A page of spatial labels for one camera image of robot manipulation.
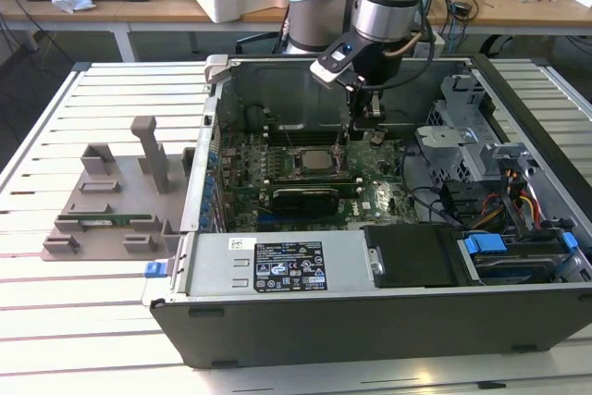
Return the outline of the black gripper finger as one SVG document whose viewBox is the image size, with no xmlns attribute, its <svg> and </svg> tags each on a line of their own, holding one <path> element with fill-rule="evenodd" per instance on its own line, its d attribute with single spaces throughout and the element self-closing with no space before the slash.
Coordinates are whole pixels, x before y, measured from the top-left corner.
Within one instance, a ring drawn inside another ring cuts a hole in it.
<svg viewBox="0 0 592 395">
<path fill-rule="evenodd" d="M 365 91 L 348 85 L 346 104 L 349 121 L 345 126 L 349 139 L 362 139 L 367 130 L 375 129 L 385 120 L 385 108 L 380 103 L 383 93 Z"/>
</svg>

